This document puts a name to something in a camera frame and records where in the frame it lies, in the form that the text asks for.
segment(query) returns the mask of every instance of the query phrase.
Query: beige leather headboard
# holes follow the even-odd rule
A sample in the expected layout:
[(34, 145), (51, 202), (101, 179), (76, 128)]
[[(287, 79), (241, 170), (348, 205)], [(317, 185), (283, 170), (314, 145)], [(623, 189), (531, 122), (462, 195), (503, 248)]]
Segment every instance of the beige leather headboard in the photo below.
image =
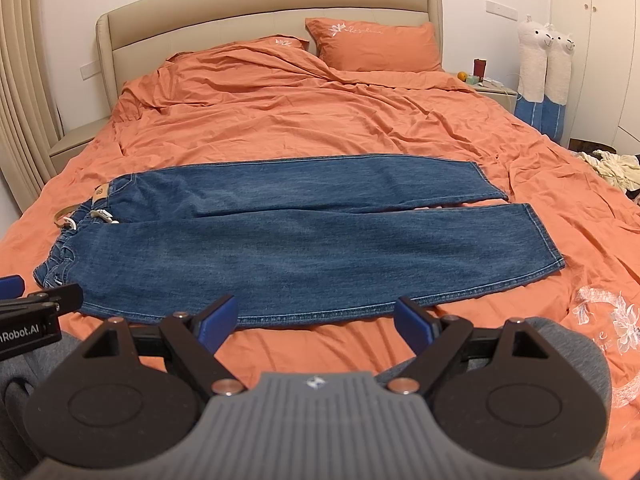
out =
[(111, 108), (126, 81), (187, 50), (288, 34), (310, 41), (305, 18), (325, 16), (384, 25), (436, 27), (442, 51), (442, 0), (140, 0), (102, 15), (98, 54)]

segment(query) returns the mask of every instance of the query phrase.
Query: wall outlet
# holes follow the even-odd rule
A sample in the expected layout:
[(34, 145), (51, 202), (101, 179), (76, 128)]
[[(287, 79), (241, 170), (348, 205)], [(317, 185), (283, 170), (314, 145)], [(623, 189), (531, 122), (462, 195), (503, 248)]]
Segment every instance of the wall outlet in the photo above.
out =
[(486, 11), (489, 14), (496, 14), (504, 18), (509, 18), (514, 22), (518, 21), (518, 11), (516, 9), (511, 9), (511, 7), (507, 7), (506, 5), (497, 4), (491, 0), (485, 0), (484, 2), (486, 4)]
[(89, 79), (91, 76), (94, 76), (101, 72), (100, 61), (92, 61), (86, 65), (82, 65), (80, 67), (80, 75), (82, 76), (82, 80)]

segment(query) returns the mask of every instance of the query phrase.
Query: wardrobe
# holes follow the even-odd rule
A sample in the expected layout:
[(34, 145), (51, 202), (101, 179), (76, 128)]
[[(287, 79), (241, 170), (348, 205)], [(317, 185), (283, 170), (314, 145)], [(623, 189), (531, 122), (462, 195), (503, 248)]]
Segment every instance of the wardrobe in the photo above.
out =
[(551, 0), (550, 10), (576, 43), (562, 145), (640, 154), (640, 0)]

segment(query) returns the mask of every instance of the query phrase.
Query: pile of clothes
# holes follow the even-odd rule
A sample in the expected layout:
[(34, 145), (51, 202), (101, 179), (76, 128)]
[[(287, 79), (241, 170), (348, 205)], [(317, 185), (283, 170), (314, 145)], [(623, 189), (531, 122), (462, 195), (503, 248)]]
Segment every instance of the pile of clothes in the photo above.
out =
[(616, 155), (595, 150), (580, 152), (579, 158), (589, 164), (604, 180), (621, 189), (640, 205), (640, 155)]

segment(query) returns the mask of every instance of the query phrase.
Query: triangular cutout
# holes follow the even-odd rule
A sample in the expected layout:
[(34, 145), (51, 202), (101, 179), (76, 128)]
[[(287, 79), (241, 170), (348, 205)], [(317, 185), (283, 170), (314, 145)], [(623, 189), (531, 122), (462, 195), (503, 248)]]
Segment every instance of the triangular cutout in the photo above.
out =
[(118, 345), (118, 333), (115, 330), (105, 330), (91, 348), (84, 353), (85, 359), (96, 357), (116, 357), (120, 355), (120, 345)]
[(533, 338), (524, 331), (516, 332), (513, 339), (514, 357), (533, 357), (534, 359), (547, 359), (548, 355), (540, 348)]

